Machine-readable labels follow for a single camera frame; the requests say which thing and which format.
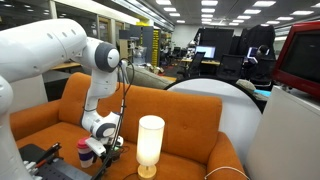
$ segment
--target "ceiling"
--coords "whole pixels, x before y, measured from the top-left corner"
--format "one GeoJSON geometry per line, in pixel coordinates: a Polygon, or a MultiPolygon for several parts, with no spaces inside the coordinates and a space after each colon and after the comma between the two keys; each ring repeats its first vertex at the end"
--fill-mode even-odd
{"type": "MultiPolygon", "coordinates": [[[[172,5],[159,5],[156,0],[137,0],[138,2],[145,4],[147,7],[151,7],[152,11],[160,13],[162,17],[171,21],[177,25],[177,20],[184,20],[184,24],[188,25],[202,25],[201,21],[201,0],[170,0],[172,5]],[[171,17],[169,13],[164,11],[164,7],[174,7],[176,11],[180,13],[180,17],[171,17]]],[[[292,24],[296,21],[303,19],[315,18],[320,15],[320,8],[314,8],[320,0],[273,0],[276,3],[270,7],[253,7],[253,4],[257,0],[218,0],[217,6],[212,6],[215,9],[212,21],[214,23],[225,24],[229,26],[229,23],[234,19],[237,19],[239,15],[244,15],[246,9],[260,9],[259,14],[250,15],[251,18],[244,20],[243,23],[239,23],[238,27],[251,28],[258,24],[265,24],[267,21],[274,21],[280,16],[293,17],[291,21],[280,21],[279,24],[273,24],[275,27],[281,27],[284,25],[292,24]],[[290,15],[297,10],[314,11],[311,15],[297,16],[290,15]]]]}

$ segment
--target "orange fabric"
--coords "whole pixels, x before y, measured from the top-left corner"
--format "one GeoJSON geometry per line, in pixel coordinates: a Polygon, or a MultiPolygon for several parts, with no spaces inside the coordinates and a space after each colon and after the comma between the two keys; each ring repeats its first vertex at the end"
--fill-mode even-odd
{"type": "MultiPolygon", "coordinates": [[[[42,149],[48,149],[55,142],[60,142],[62,146],[59,150],[60,156],[64,157],[64,160],[68,164],[89,175],[94,175],[101,166],[101,161],[98,160],[89,168],[81,168],[76,148],[78,139],[88,135],[88,132],[78,126],[61,122],[31,136],[20,139],[17,141],[17,144],[18,147],[22,147],[33,143],[42,149]]],[[[136,145],[125,142],[124,147],[126,153],[121,154],[120,159],[112,163],[111,167],[107,169],[103,179],[124,179],[127,175],[137,172],[139,164],[136,160],[136,145]]],[[[206,173],[206,167],[204,165],[167,153],[161,153],[160,160],[156,166],[157,179],[202,179],[206,173]]],[[[136,179],[135,177],[136,174],[126,179],[136,179]]]]}
{"type": "MultiPolygon", "coordinates": [[[[240,160],[238,159],[238,156],[233,149],[230,140],[224,133],[219,132],[216,146],[214,147],[207,164],[207,174],[212,170],[222,166],[230,166],[240,170],[241,172],[244,172],[240,160]]],[[[234,170],[221,169],[212,173],[208,177],[208,180],[213,179],[245,180],[246,178],[242,174],[234,170]]]]}
{"type": "Polygon", "coordinates": [[[57,100],[12,113],[10,115],[10,124],[15,140],[59,122],[59,105],[60,101],[57,100]]]}
{"type": "MultiPolygon", "coordinates": [[[[59,118],[79,124],[90,76],[73,74],[63,93],[59,118]]],[[[119,112],[122,87],[111,97],[99,101],[98,112],[106,116],[119,112]]],[[[205,164],[214,147],[222,109],[219,98],[181,94],[132,86],[126,96],[126,110],[121,127],[125,140],[136,143],[139,119],[156,115],[164,119],[162,150],[205,164]]]]}

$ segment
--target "glowing lamp shade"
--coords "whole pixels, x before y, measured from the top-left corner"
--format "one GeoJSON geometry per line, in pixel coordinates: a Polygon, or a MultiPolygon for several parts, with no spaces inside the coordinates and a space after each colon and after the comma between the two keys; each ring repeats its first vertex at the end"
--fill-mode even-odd
{"type": "Polygon", "coordinates": [[[164,120],[158,116],[144,116],[139,121],[137,161],[140,179],[154,179],[159,161],[164,120]]]}

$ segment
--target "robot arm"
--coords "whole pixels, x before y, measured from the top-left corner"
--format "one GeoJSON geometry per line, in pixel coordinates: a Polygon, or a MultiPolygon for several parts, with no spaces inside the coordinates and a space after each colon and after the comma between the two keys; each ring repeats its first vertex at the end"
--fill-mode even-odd
{"type": "Polygon", "coordinates": [[[115,92],[119,53],[114,46],[87,38],[73,20],[51,19],[0,31],[0,179],[29,179],[10,131],[8,109],[13,93],[8,82],[34,77],[73,59],[92,69],[82,126],[102,143],[110,142],[119,116],[101,117],[99,98],[115,92]]]}

